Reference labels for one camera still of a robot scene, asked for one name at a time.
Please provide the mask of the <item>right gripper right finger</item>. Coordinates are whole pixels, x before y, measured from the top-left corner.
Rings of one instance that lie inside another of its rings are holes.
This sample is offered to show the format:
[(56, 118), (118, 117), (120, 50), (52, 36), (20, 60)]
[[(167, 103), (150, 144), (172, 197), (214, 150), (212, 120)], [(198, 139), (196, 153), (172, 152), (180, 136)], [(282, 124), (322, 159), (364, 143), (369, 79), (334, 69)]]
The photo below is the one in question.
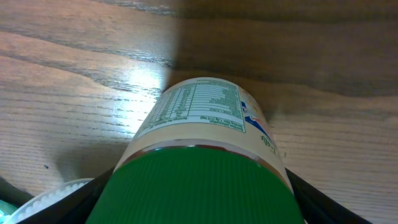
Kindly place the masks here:
[(371, 224), (368, 220), (340, 205), (301, 177), (286, 169), (295, 199), (308, 224)]

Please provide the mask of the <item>mint green wipes pack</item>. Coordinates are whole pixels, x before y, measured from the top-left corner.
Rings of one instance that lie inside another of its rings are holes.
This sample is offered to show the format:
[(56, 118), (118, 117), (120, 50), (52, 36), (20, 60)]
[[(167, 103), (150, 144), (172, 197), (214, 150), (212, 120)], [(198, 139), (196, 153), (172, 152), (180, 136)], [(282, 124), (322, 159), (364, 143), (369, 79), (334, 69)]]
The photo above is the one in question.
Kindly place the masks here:
[(7, 221), (17, 209), (13, 204), (0, 200), (0, 224)]

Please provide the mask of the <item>white blue label container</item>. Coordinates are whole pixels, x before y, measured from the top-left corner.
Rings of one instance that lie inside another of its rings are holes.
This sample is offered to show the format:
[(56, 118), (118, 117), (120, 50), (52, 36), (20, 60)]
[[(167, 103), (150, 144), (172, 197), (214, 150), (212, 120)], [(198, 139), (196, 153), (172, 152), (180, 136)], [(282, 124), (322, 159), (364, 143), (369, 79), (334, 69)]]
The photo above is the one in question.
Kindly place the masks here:
[(71, 180), (57, 187), (56, 189), (48, 190), (39, 194), (11, 214), (6, 214), (5, 212), (1, 211), (1, 223), (15, 224), (24, 221), (36, 213), (49, 208), (49, 206), (56, 204), (70, 194), (76, 192), (78, 189), (82, 188), (92, 180), (93, 178)]

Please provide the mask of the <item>green lid glass jar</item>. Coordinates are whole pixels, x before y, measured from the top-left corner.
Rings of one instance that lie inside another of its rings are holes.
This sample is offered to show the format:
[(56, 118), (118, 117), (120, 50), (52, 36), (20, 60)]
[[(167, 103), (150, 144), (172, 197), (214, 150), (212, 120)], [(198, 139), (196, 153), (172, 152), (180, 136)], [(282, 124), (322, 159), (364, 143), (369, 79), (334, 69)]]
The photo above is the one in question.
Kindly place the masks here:
[(303, 223), (255, 99), (219, 78), (161, 94), (88, 223)]

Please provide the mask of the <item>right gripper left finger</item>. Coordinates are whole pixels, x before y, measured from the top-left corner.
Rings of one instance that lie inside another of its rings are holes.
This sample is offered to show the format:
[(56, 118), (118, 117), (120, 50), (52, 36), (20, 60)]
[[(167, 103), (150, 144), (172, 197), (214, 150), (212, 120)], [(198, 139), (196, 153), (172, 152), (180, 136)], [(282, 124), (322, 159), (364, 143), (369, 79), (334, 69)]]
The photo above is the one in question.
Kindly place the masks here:
[(84, 223), (102, 194), (113, 168), (54, 205), (19, 223)]

